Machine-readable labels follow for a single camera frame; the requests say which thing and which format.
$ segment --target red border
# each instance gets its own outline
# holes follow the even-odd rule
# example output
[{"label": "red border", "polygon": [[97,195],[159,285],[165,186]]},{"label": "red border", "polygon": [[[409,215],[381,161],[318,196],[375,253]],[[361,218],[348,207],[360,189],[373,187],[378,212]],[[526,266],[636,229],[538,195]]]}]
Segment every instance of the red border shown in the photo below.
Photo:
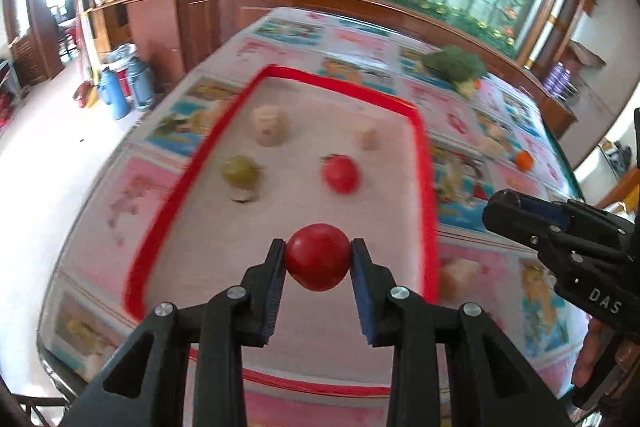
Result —
[{"label": "red border", "polygon": [[[435,302],[438,295],[438,256],[436,254],[436,210],[433,193],[431,161],[429,158],[428,138],[422,126],[422,118],[418,110],[411,103],[399,98],[377,92],[369,87],[357,86],[343,80],[305,73],[303,71],[269,65],[242,90],[232,102],[225,114],[215,124],[209,136],[204,140],[193,156],[191,163],[183,172],[182,177],[175,185],[156,219],[146,233],[146,237],[138,250],[138,254],[129,268],[124,294],[124,306],[127,312],[138,321],[145,317],[146,311],[143,302],[146,282],[151,276],[151,271],[162,248],[164,238],[171,224],[180,211],[184,199],[187,197],[191,185],[196,181],[200,170],[214,145],[233,120],[238,110],[249,99],[257,86],[267,77],[287,78],[296,80],[323,89],[340,92],[351,98],[362,100],[383,107],[390,111],[407,117],[414,128],[415,153],[418,171],[419,204],[421,208],[420,220],[422,222],[422,277],[420,293],[429,302]],[[273,377],[257,371],[245,369],[243,376],[246,380],[298,391],[300,393],[314,393],[330,396],[348,397],[375,397],[386,396],[389,393],[387,386],[369,387],[359,385],[331,385],[309,383],[286,378]]]}]

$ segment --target table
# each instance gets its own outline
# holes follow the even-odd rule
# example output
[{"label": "table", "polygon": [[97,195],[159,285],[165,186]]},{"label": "table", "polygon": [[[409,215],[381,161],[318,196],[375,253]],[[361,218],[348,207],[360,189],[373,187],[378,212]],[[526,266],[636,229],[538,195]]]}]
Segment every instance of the table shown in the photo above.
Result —
[{"label": "table", "polygon": [[[502,188],[548,201],[577,198],[579,188],[528,96],[488,75],[466,100],[424,70],[420,58],[433,51],[357,20],[277,8],[194,68],[113,153],[60,254],[43,304],[38,348],[64,380],[64,391],[71,396],[81,391],[135,327],[125,306],[129,267],[204,134],[192,126],[174,140],[171,134],[158,138],[153,130],[176,114],[182,120],[198,110],[219,116],[220,104],[266,64],[277,63],[362,84],[418,107],[429,132],[440,259],[479,264],[474,283],[444,304],[479,303],[553,392],[564,393],[586,333],[586,315],[548,288],[532,250],[488,233],[480,218],[488,197]],[[493,126],[503,130],[497,140],[506,155],[500,161],[479,151],[481,137]],[[521,148],[536,158],[530,174],[514,167]],[[441,388],[446,394],[446,379]],[[251,385],[247,390],[250,423],[293,426],[322,407],[330,408],[322,415],[330,411],[345,425],[378,425],[384,416],[384,397],[338,407],[344,401],[337,398],[310,404],[308,397],[284,391],[274,395]]]}]

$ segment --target tomato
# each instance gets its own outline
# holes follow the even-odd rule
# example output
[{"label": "tomato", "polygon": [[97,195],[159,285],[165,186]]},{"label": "tomato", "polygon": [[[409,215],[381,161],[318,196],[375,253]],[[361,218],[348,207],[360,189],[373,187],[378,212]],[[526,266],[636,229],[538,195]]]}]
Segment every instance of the tomato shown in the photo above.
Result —
[{"label": "tomato", "polygon": [[360,171],[348,156],[332,154],[322,158],[322,179],[338,194],[351,194],[360,185]]},{"label": "tomato", "polygon": [[307,290],[330,290],[351,267],[351,243],[333,225],[308,225],[289,239],[284,264],[293,279]]}]

